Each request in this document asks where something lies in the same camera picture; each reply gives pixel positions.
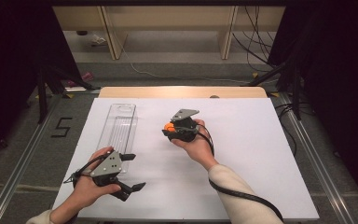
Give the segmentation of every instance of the sleeve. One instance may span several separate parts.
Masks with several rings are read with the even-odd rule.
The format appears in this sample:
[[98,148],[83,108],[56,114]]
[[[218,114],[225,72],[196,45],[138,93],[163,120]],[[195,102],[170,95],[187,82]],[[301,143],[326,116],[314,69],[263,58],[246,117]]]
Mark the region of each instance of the sleeve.
[[50,221],[51,210],[41,213],[37,217],[32,217],[25,224],[54,224]]
[[[251,187],[240,176],[224,165],[213,166],[208,171],[208,176],[222,188],[255,195]],[[233,197],[221,192],[218,192],[218,195],[233,224],[282,224],[274,211],[262,203]]]

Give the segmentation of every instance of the plastic container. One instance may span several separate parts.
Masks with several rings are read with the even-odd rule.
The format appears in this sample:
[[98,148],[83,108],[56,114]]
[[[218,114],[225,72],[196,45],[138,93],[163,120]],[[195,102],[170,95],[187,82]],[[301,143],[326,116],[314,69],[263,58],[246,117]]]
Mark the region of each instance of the plastic container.
[[[136,105],[111,105],[97,150],[112,146],[121,154],[132,153],[137,122]],[[127,173],[129,164],[129,161],[123,161],[121,173]]]

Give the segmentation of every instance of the white tabletop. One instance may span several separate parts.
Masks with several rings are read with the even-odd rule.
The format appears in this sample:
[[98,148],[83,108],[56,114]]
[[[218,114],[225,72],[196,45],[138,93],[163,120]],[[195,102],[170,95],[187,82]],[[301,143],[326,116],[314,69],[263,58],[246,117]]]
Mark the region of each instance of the white tabletop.
[[[146,182],[126,202],[106,195],[83,209],[79,217],[110,220],[200,221],[228,220],[209,185],[206,171],[161,129],[182,108],[197,109],[193,119],[205,120],[217,160],[245,179],[258,196],[270,201],[286,220],[319,218],[268,98],[135,99],[98,98],[78,141],[65,179],[82,167],[98,149],[111,104],[135,104],[138,123],[129,171],[119,180],[133,185]],[[63,184],[54,207],[72,192]]]

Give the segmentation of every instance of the orange ball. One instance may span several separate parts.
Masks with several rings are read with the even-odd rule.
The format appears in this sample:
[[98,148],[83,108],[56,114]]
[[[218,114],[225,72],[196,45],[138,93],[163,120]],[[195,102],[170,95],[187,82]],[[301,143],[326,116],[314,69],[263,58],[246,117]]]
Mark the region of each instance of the orange ball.
[[164,130],[169,132],[175,132],[175,128],[173,127],[173,123],[169,122],[164,126]]

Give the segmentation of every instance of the person's right hand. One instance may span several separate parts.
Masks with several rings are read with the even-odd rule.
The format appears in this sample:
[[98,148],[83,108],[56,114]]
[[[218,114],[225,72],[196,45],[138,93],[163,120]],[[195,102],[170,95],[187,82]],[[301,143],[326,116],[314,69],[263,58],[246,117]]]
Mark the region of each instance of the person's right hand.
[[[203,128],[205,127],[205,122],[201,119],[194,119],[194,121],[200,124],[199,132],[205,135],[207,138],[210,138],[209,134]],[[208,142],[198,134],[191,142],[184,142],[179,139],[173,139],[171,142],[174,145],[183,148],[193,161],[200,163],[206,170],[209,170],[211,167],[218,164],[217,160],[212,154],[211,147],[209,146]]]

